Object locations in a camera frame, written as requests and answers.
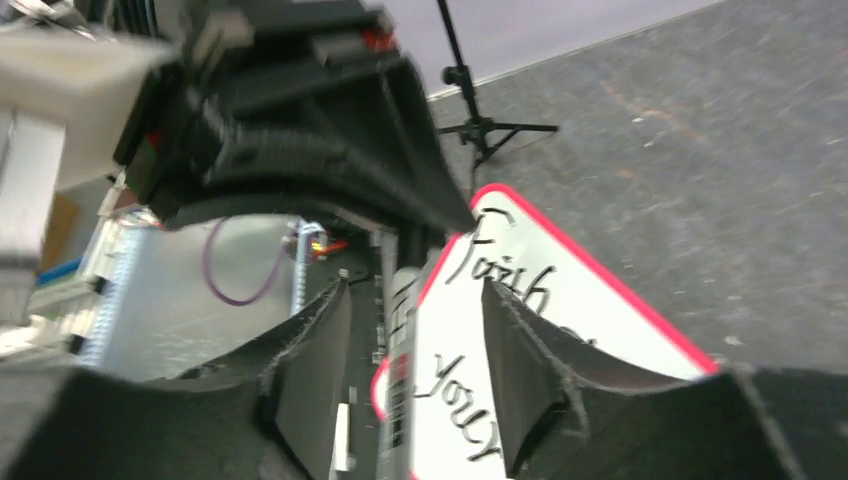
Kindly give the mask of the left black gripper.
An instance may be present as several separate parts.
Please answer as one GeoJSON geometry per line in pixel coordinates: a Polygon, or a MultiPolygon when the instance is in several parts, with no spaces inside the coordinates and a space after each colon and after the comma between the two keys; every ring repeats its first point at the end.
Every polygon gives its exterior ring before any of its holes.
{"type": "Polygon", "coordinates": [[[195,1],[186,16],[179,55],[148,73],[115,150],[165,225],[278,213],[473,230],[385,9],[195,1]]]}

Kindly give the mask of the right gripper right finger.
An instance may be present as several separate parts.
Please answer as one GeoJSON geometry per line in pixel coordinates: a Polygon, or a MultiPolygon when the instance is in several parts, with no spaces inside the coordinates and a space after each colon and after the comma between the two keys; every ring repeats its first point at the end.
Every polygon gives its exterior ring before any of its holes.
{"type": "Polygon", "coordinates": [[[843,479],[847,379],[726,366],[683,381],[590,345],[503,285],[484,338],[513,479],[843,479]]]}

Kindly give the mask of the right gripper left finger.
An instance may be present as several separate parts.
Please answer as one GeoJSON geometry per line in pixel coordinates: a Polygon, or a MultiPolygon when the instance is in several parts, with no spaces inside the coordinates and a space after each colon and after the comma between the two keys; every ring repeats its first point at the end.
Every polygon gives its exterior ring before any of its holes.
{"type": "Polygon", "coordinates": [[[134,383],[71,365],[1,370],[5,479],[325,479],[351,292],[337,280],[197,378],[134,383]]]}

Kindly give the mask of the pink framed whiteboard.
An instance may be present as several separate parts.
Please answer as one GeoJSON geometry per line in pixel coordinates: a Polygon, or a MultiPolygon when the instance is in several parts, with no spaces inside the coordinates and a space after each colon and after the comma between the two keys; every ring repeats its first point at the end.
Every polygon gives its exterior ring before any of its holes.
{"type": "Polygon", "coordinates": [[[484,278],[503,283],[558,332],[636,366],[691,380],[716,364],[514,189],[473,197],[480,222],[452,238],[419,299],[411,477],[500,479],[499,426],[483,337],[484,278]]]}

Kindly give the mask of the white whiteboard marker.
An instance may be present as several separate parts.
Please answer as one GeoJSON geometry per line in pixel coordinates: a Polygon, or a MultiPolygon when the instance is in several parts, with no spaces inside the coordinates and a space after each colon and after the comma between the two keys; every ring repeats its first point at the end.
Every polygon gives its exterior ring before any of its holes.
{"type": "Polygon", "coordinates": [[[387,310],[387,385],[379,477],[410,477],[415,322],[420,270],[403,267],[391,279],[387,310]]]}

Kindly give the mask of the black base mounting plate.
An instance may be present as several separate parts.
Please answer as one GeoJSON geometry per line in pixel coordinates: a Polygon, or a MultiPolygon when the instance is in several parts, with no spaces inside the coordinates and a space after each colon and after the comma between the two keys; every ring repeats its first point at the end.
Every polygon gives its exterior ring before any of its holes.
{"type": "Polygon", "coordinates": [[[352,321],[345,386],[347,445],[336,455],[345,462],[338,479],[374,479],[377,476],[382,423],[374,410],[372,379],[384,355],[384,309],[380,248],[367,233],[345,232],[347,246],[330,260],[347,276],[352,321]]]}

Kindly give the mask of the black microphone stand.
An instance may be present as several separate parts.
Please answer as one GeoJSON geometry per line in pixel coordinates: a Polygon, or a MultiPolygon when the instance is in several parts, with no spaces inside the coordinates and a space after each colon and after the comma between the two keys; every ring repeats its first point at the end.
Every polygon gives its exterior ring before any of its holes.
{"type": "Polygon", "coordinates": [[[558,132],[557,125],[497,122],[492,117],[480,113],[471,70],[463,57],[447,2],[437,0],[436,3],[454,60],[453,65],[442,69],[441,80],[445,85],[459,88],[468,111],[468,119],[465,122],[441,127],[439,133],[457,134],[462,145],[471,144],[474,147],[471,172],[475,173],[498,149],[520,132],[558,132]]]}

